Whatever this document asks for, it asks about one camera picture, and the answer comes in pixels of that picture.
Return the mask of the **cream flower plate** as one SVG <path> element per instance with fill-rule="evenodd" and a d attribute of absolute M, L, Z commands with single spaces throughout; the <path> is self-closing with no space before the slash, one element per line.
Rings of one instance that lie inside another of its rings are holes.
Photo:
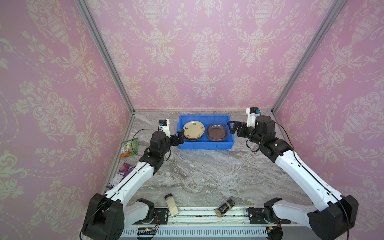
<path fill-rule="evenodd" d="M 199 121 L 190 121 L 183 127 L 185 135 L 189 137 L 198 137 L 205 133 L 205 126 Z"/>

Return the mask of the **brown translucent plate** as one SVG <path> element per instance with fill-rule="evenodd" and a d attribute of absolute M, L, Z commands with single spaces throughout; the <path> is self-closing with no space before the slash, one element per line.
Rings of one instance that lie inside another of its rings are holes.
<path fill-rule="evenodd" d="M 227 128 L 223 124 L 211 124 L 207 127 L 207 137 L 213 142 L 224 141 L 227 136 Z"/>

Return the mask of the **cream plate black patch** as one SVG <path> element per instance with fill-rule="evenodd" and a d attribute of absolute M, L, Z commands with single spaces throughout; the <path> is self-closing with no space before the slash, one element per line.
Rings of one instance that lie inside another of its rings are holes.
<path fill-rule="evenodd" d="M 201 136 L 198 136 L 198 137 L 189 137 L 189 136 L 184 136 L 185 137 L 185 139 L 187 139 L 187 140 L 189 140 L 189 141 L 197 141 L 197 140 L 199 140 L 199 139 L 201 139 L 202 137 L 203 137 L 204 135 L 201 135 Z"/>

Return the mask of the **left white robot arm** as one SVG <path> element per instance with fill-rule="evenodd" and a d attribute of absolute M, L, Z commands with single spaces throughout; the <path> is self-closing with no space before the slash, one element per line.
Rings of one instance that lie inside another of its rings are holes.
<path fill-rule="evenodd" d="M 183 130 L 169 136 L 161 130 L 154 132 L 150 146 L 128 176 L 105 194 L 95 194 L 90 199 L 79 238 L 118 240 L 126 226 L 138 221 L 151 221 L 154 203 L 145 199 L 138 199 L 133 205 L 128 203 L 137 190 L 160 169 L 171 147 L 184 142 Z"/>

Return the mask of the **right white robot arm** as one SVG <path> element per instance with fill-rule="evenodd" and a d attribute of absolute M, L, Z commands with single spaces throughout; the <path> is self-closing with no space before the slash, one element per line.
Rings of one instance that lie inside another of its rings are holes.
<path fill-rule="evenodd" d="M 312 206 L 304 206 L 274 198 L 264 204 L 266 220 L 298 223 L 310 228 L 322 240 L 335 240 L 349 234 L 355 226 L 358 201 L 351 195 L 344 196 L 319 177 L 293 146 L 277 138 L 275 124 L 269 116 L 255 117 L 253 125 L 239 121 L 227 123 L 232 135 L 257 144 L 261 153 L 284 170 L 312 202 Z"/>

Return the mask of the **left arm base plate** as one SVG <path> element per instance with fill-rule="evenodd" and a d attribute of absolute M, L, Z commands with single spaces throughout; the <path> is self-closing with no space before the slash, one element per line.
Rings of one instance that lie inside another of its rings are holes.
<path fill-rule="evenodd" d="M 159 222 L 160 225 L 167 225 L 169 216 L 170 214 L 168 208 L 155 208 L 150 225 L 155 225 L 157 222 Z"/>

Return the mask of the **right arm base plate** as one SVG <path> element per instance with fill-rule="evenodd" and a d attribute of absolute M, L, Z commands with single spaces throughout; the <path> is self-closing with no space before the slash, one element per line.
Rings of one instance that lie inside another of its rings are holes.
<path fill-rule="evenodd" d="M 246 216 L 249 219 L 251 225 L 289 225 L 292 222 L 286 219 L 267 220 L 263 208 L 249 207 L 246 209 Z"/>

